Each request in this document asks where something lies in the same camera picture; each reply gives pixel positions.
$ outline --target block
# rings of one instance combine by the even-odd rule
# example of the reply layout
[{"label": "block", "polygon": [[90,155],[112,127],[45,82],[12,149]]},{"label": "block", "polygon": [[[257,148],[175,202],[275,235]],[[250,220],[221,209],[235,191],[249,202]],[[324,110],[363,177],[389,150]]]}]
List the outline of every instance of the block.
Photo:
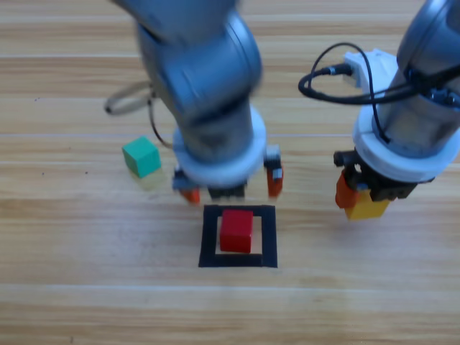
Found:
[{"label": "block", "polygon": [[252,211],[225,210],[222,213],[221,251],[249,254],[252,240]]},{"label": "block", "polygon": [[180,190],[179,191],[181,196],[186,199],[189,203],[198,205],[200,203],[200,190],[193,189],[193,190]]},{"label": "block", "polygon": [[370,196],[370,190],[359,192],[358,201],[352,208],[345,208],[345,214],[351,221],[361,219],[380,218],[385,213],[389,200],[373,202]]},{"label": "block", "polygon": [[123,156],[128,168],[138,178],[144,178],[161,168],[158,148],[146,137],[140,137],[124,145]]},{"label": "block", "polygon": [[358,203],[359,192],[352,190],[344,177],[344,171],[340,175],[336,185],[336,204],[339,208],[353,208]]}]

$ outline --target white connector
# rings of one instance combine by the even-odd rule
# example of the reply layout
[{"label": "white connector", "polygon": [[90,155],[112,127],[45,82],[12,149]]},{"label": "white connector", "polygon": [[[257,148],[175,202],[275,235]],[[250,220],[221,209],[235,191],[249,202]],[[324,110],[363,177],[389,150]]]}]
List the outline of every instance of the white connector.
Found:
[{"label": "white connector", "polygon": [[[366,57],[371,67],[374,92],[385,90],[397,72],[396,57],[378,49],[366,52]],[[362,55],[348,52],[344,55],[344,62],[348,63],[354,71],[352,76],[345,75],[344,80],[355,88],[362,89],[364,93],[369,93],[369,74]]]}]

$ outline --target red cube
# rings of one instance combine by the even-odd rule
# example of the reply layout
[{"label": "red cube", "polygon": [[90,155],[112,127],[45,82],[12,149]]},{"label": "red cube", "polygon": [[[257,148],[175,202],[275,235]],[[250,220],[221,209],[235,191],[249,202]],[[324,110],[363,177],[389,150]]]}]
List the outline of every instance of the red cube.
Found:
[{"label": "red cube", "polygon": [[222,213],[222,252],[251,252],[252,217],[252,211],[225,210]]}]

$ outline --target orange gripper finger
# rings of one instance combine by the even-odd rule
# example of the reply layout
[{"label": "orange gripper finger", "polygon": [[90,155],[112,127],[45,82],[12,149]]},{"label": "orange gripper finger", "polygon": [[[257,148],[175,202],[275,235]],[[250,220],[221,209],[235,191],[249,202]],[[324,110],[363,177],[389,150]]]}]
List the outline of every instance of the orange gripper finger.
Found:
[{"label": "orange gripper finger", "polygon": [[267,184],[268,184],[268,196],[270,198],[277,198],[282,191],[282,180],[285,177],[284,168],[281,167],[282,175],[281,178],[273,178],[273,170],[267,170]]},{"label": "orange gripper finger", "polygon": [[336,204],[339,208],[352,208],[354,207],[359,198],[359,193],[352,190],[345,181],[344,172],[340,175],[337,181],[336,191]]},{"label": "orange gripper finger", "polygon": [[181,190],[180,194],[189,203],[193,203],[193,204],[199,204],[200,203],[200,190],[199,189]]}]

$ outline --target green cube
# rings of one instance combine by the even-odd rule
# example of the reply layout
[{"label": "green cube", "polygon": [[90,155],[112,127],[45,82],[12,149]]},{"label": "green cube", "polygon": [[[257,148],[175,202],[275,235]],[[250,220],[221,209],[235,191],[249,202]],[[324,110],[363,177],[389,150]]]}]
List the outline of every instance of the green cube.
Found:
[{"label": "green cube", "polygon": [[124,145],[123,156],[128,168],[136,174],[138,178],[144,178],[161,168],[158,148],[146,137],[140,137]]}]

